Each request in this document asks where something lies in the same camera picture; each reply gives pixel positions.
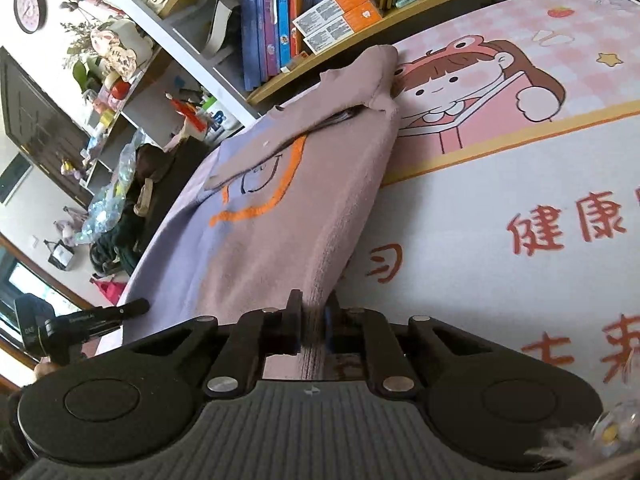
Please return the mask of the person's left hand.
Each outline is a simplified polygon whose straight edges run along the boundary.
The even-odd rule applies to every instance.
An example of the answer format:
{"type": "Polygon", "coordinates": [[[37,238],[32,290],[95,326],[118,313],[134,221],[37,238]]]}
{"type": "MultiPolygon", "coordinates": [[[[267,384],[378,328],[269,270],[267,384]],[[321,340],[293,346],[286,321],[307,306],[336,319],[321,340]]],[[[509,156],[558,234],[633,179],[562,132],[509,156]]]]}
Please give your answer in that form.
{"type": "Polygon", "coordinates": [[[41,360],[34,368],[35,378],[37,380],[50,375],[61,367],[55,362],[51,362],[49,359],[41,360]]]}

